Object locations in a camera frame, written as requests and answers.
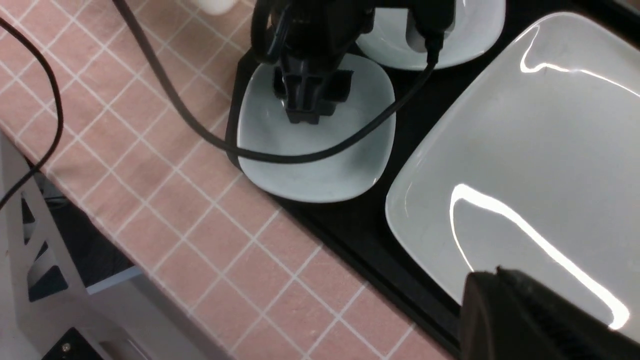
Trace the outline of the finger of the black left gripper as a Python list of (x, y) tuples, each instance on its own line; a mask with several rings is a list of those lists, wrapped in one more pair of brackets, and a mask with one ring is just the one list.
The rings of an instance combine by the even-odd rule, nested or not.
[(302, 58), (281, 55), (274, 68), (273, 91), (290, 123), (318, 125), (349, 98), (354, 71), (340, 69), (344, 55)]

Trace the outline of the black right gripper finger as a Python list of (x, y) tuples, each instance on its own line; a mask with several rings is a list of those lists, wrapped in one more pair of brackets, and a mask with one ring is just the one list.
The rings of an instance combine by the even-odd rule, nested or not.
[(611, 330), (517, 269), (467, 275), (463, 360), (637, 360), (638, 342)]

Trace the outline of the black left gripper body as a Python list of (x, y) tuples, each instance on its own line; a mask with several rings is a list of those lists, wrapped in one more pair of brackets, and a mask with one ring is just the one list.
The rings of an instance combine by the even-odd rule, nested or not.
[(406, 9), (423, 38), (427, 64), (438, 64), (454, 0), (258, 0), (250, 41), (256, 60), (276, 64), (287, 53), (304, 60), (336, 60), (372, 31), (376, 9)]

